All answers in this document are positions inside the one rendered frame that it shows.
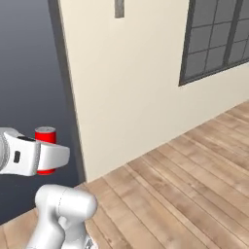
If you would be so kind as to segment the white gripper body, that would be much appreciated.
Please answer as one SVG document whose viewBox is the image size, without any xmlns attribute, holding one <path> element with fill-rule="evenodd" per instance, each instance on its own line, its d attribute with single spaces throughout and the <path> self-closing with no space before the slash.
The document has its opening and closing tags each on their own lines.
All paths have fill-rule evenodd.
<svg viewBox="0 0 249 249">
<path fill-rule="evenodd" d="M 69 162 L 70 149 L 52 143 L 42 142 L 38 170 L 57 169 Z"/>
</svg>

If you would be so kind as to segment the dark framed window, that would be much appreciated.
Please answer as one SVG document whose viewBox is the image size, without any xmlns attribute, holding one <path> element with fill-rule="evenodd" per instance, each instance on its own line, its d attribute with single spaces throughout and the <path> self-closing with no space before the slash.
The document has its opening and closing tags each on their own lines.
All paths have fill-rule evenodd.
<svg viewBox="0 0 249 249">
<path fill-rule="evenodd" d="M 190 0 L 179 85 L 249 62 L 249 0 Z"/>
</svg>

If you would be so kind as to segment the grey wall fixture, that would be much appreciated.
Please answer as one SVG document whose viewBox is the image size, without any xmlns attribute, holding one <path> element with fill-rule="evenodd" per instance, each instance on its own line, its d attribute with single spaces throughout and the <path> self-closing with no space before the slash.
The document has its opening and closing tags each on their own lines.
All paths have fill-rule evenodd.
<svg viewBox="0 0 249 249">
<path fill-rule="evenodd" d="M 115 18 L 125 16 L 125 0 L 115 0 Z"/>
</svg>

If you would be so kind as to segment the red soda can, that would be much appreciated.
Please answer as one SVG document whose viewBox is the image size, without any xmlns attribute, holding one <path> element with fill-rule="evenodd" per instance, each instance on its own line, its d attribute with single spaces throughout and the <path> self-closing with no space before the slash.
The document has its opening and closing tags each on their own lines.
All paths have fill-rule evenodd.
<svg viewBox="0 0 249 249">
<path fill-rule="evenodd" d="M 35 129 L 35 139 L 49 143 L 56 143 L 56 130 L 50 126 L 40 126 Z M 55 172 L 55 169 L 38 170 L 39 175 L 50 175 Z"/>
</svg>

